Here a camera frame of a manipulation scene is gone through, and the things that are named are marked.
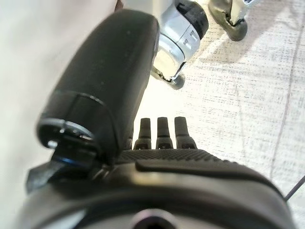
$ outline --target black plastic casing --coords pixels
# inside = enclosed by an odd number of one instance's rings
[[[200,40],[209,29],[209,21],[203,8],[194,1],[176,0],[177,10],[190,22],[196,29]]]
[[[57,83],[37,124],[41,143],[74,139],[113,164],[132,131],[158,50],[155,17],[121,10],[97,26]]]
[[[69,174],[73,178],[49,180],[31,192],[16,229],[65,225],[78,212],[84,215],[76,219],[74,229],[133,229],[128,224],[102,225],[115,216],[120,220],[154,208],[193,218],[192,229],[206,228],[197,226],[198,221],[219,229],[296,228],[287,203],[268,179],[203,150],[127,150],[105,177],[92,181],[75,170]]]

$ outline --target white fabric floor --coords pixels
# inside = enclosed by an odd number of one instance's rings
[[[305,175],[305,1],[262,0],[249,31],[232,42],[199,1],[210,29],[173,91],[151,79],[138,112],[187,117],[197,146],[272,179],[283,194]],[[10,228],[25,198],[27,170],[51,152],[38,144],[35,122],[49,92],[114,0],[0,1],[0,214]],[[289,201],[305,229],[305,186]]]

